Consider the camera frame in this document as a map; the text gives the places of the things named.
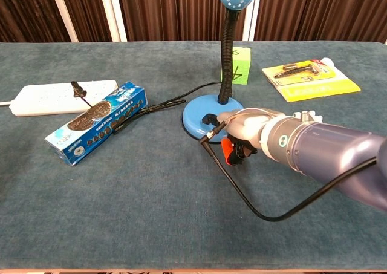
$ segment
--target cookie box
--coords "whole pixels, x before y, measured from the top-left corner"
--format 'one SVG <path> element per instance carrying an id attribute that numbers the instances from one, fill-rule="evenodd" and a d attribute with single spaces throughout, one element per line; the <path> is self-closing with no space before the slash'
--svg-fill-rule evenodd
<path id="1" fill-rule="evenodd" d="M 45 140 L 64 162 L 74 166 L 105 141 L 122 121 L 146 105 L 145 90 L 126 82 Z"/>

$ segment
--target table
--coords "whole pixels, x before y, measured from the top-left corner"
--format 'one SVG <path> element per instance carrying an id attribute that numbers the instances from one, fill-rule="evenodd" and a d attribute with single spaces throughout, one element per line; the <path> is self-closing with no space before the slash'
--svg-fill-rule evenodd
<path id="1" fill-rule="evenodd" d="M 245 107 L 315 109 L 327 123 L 387 135 L 386 45 L 235 45 L 252 49 L 248 85 L 233 87 Z M 261 73 L 323 57 L 362 92 L 287 103 Z M 0 63 L 0 101 L 28 84 L 115 79 L 143 86 L 155 104 L 219 80 L 220 43 L 1 43 Z M 331 191 L 281 223 L 256 218 L 182 129 L 183 108 L 137 120 L 75 167 L 44 137 L 76 114 L 15 117 L 0 108 L 0 269 L 387 269 L 387 213 Z M 321 185 L 261 152 L 229 172 L 269 215 Z"/>

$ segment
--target lamp base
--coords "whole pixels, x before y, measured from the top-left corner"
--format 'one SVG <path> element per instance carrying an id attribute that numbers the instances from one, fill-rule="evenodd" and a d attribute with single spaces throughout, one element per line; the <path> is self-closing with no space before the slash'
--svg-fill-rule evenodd
<path id="1" fill-rule="evenodd" d="M 218 115 L 225 111 L 243 109 L 243 106 L 236 100 L 229 98 L 225 105 L 218 103 L 217 94 L 206 94 L 191 100 L 183 111 L 183 126 L 186 132 L 195 139 L 202 138 L 213 129 L 213 125 L 206 125 L 202 119 L 207 114 Z M 221 131 L 211 139 L 211 143 L 219 143 L 222 138 L 227 136 L 226 131 Z"/>

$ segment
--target green block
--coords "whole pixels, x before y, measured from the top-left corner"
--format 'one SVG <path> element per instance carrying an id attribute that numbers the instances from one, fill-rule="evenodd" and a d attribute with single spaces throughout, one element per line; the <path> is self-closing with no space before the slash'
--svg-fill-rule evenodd
<path id="1" fill-rule="evenodd" d="M 248 47 L 233 47 L 233 80 L 235 85 L 247 85 L 249 79 L 251 49 Z"/>

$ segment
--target power strip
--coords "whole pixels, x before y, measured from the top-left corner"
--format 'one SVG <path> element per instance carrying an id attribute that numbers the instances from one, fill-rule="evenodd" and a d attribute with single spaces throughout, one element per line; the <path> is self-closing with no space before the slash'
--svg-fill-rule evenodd
<path id="1" fill-rule="evenodd" d="M 115 80 L 79 82 L 78 84 L 86 91 L 84 98 L 92 106 L 118 87 Z M 74 97 L 74 90 L 70 82 L 27 85 L 10 104 L 12 113 L 18 117 L 81 113 L 89 108 L 80 97 Z"/>

